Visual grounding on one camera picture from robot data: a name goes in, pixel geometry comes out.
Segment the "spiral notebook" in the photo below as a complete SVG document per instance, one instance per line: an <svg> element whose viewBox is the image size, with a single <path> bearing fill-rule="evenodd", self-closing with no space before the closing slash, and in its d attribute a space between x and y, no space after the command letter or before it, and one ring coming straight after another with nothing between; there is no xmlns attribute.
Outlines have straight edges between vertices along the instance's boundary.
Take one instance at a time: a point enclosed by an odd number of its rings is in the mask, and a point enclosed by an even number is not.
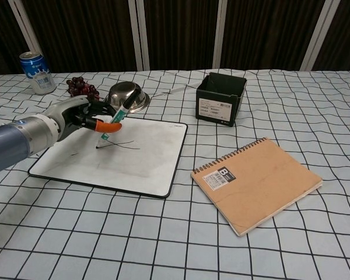
<svg viewBox="0 0 350 280"><path fill-rule="evenodd" d="M191 176L238 236L323 183L268 138L203 165Z"/></svg>

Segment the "whiteboard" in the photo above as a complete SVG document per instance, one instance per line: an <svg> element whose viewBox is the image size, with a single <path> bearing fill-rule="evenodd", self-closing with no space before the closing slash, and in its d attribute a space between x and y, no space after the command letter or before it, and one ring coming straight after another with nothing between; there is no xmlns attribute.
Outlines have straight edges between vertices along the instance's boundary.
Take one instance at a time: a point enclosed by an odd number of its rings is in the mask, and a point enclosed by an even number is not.
<svg viewBox="0 0 350 280"><path fill-rule="evenodd" d="M101 133L81 128L49 148L29 174L63 182L166 197L179 161L187 125L124 118L96 149Z"/></svg>

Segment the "blue and white can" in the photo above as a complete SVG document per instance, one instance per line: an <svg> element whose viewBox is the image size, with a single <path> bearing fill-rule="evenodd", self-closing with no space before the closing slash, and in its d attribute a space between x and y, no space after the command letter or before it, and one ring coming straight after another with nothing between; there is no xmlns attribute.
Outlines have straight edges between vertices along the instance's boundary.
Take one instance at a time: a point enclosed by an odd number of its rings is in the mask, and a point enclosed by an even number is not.
<svg viewBox="0 0 350 280"><path fill-rule="evenodd" d="M44 95L56 89L48 64L39 52L24 52L19 58L23 72L36 94Z"/></svg>

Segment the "grapes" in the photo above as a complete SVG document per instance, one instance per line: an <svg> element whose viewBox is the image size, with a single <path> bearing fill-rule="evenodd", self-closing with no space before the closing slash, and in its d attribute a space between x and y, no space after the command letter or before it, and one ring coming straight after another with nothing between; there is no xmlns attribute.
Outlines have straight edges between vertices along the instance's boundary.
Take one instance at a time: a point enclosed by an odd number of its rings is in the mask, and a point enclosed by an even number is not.
<svg viewBox="0 0 350 280"><path fill-rule="evenodd" d="M72 77L71 80L67 80L69 88L67 90L71 97L78 95L86 95L88 99L100 99L100 93L96 90L94 85L86 83L83 77Z"/></svg>

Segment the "black plastic box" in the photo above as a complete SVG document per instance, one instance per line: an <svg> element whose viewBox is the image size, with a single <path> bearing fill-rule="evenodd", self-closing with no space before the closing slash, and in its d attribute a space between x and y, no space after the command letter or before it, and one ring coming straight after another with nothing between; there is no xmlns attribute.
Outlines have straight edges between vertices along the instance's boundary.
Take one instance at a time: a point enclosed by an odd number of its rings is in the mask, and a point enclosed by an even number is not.
<svg viewBox="0 0 350 280"><path fill-rule="evenodd" d="M196 118L232 127L245 85L245 78L210 73L196 90Z"/></svg>

